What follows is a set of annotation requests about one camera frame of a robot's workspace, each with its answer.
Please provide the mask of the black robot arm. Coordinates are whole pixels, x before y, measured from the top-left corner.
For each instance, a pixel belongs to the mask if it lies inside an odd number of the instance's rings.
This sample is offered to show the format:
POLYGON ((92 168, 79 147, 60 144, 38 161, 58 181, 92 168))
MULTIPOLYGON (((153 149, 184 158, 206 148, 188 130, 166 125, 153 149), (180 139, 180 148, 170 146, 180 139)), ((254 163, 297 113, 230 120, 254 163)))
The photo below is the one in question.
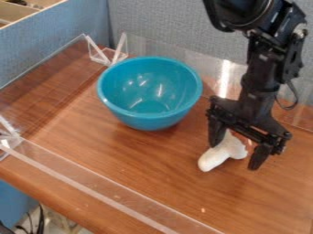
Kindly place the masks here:
POLYGON ((303 67, 306 14, 290 0, 202 0, 212 26, 248 39, 247 71, 236 100, 210 98, 206 111, 210 149, 198 160, 207 172, 227 159, 248 159, 248 169, 279 154, 291 133, 271 115, 282 84, 303 67))

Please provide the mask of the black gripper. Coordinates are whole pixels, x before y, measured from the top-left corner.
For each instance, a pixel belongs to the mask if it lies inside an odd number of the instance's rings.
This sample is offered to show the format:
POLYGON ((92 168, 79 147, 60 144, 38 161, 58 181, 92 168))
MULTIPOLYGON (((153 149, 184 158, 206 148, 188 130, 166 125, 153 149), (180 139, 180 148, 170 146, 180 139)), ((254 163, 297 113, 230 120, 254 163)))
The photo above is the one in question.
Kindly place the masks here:
POLYGON ((291 139, 290 132, 271 115, 275 96, 274 91, 242 90, 236 101, 216 95, 208 98, 208 144, 215 147, 220 143, 227 129, 258 143, 248 159, 248 170, 258 170, 270 154, 281 154, 291 139))

